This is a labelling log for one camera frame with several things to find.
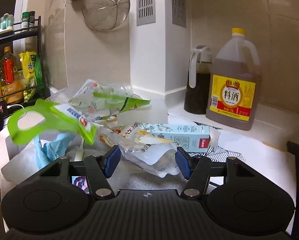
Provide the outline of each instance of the barcode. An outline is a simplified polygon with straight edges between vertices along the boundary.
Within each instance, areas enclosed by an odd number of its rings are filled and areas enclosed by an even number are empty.
[[[218,97],[217,96],[212,96],[211,106],[217,108],[217,102],[218,102]]]

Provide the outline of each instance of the ribbed black surface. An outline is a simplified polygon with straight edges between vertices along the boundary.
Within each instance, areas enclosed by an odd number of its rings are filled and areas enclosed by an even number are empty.
[[[98,201],[77,225],[49,235],[10,230],[3,239],[29,240],[288,240],[285,232],[270,236],[241,236],[214,223],[197,201],[181,199],[175,190],[121,190]]]

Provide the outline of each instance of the vent grille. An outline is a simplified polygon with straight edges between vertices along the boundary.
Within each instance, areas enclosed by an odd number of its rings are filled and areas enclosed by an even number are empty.
[[[186,28],[185,0],[172,0],[173,24]]]
[[[144,25],[156,22],[155,0],[137,0],[136,25]]]

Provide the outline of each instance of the container handle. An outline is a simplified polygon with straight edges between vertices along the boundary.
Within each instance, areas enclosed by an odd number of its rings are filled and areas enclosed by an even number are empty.
[[[254,44],[251,43],[250,41],[244,40],[244,45],[245,45],[245,47],[249,48],[249,50],[251,51],[251,55],[252,55],[254,65],[256,65],[256,66],[261,65],[260,58],[257,54],[257,50],[256,50]]]
[[[199,61],[200,56],[200,51],[194,51],[191,56],[189,69],[189,85],[191,88],[196,87],[196,63]]]

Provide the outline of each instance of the blue carton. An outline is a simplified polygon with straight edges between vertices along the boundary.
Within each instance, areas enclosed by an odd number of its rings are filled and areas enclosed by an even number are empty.
[[[137,126],[156,137],[178,142],[187,152],[206,153],[208,150],[210,131],[207,125],[139,123]]]

